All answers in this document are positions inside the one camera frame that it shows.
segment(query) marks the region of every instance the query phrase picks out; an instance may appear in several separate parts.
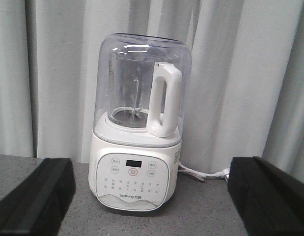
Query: curtain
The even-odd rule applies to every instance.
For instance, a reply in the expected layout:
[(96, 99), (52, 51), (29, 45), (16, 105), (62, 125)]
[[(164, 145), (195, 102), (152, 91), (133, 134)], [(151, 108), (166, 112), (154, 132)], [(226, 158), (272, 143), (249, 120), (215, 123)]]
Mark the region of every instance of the curtain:
[(304, 181), (302, 0), (0, 1), (0, 154), (88, 162), (98, 52), (114, 32), (190, 48), (185, 165), (215, 172), (264, 152)]

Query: white cable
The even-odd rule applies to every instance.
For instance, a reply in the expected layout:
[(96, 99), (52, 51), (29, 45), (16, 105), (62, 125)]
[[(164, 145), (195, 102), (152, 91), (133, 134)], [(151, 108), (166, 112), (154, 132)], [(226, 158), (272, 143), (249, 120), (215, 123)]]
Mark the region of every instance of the white cable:
[(214, 174), (207, 174), (199, 171), (192, 170), (183, 164), (179, 162), (179, 167), (181, 168), (178, 170), (180, 173), (185, 173), (188, 175), (191, 175), (200, 181), (204, 181), (206, 178), (224, 178), (226, 181), (228, 181), (228, 175), (229, 175), (229, 168), (223, 169), (222, 171), (215, 172)]

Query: red button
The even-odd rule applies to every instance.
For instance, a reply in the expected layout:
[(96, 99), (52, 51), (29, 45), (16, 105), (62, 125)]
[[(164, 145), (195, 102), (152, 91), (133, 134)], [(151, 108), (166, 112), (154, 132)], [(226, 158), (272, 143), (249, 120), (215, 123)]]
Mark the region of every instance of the red button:
[(138, 171), (137, 171), (136, 168), (131, 168), (131, 169), (129, 170), (129, 175), (131, 175), (131, 176), (136, 176), (137, 174), (138, 174)]

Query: button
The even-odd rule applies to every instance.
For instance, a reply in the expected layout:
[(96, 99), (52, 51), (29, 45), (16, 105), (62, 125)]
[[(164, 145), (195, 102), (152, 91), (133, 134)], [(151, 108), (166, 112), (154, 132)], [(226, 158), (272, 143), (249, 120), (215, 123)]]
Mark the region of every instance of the button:
[(111, 167), (111, 172), (117, 174), (119, 172), (119, 168), (116, 166)]
[(155, 171), (149, 170), (149, 171), (147, 172), (147, 176), (149, 176), (149, 177), (154, 177), (154, 176), (155, 176)]
[(136, 176), (137, 174), (138, 174), (138, 171), (137, 171), (136, 168), (131, 168), (131, 169), (129, 170), (129, 175), (131, 175), (131, 176)]
[(156, 168), (156, 163), (154, 161), (149, 162), (148, 163), (148, 168), (150, 168), (150, 169)]
[(117, 165), (119, 165), (120, 164), (120, 161), (119, 161), (119, 159), (118, 158), (113, 158), (112, 160), (111, 160), (111, 162), (112, 162), (112, 164), (113, 165), (115, 165), (115, 166), (117, 166)]

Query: gray countertop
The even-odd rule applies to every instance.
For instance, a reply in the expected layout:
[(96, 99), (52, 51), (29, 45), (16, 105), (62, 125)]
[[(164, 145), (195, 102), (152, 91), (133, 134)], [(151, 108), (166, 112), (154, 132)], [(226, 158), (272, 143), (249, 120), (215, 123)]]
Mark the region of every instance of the gray countertop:
[[(0, 155), (0, 200), (42, 159)], [(245, 236), (223, 180), (197, 182), (178, 174), (172, 198), (152, 212), (109, 209), (88, 187), (88, 164), (73, 163), (76, 193), (59, 236)]]

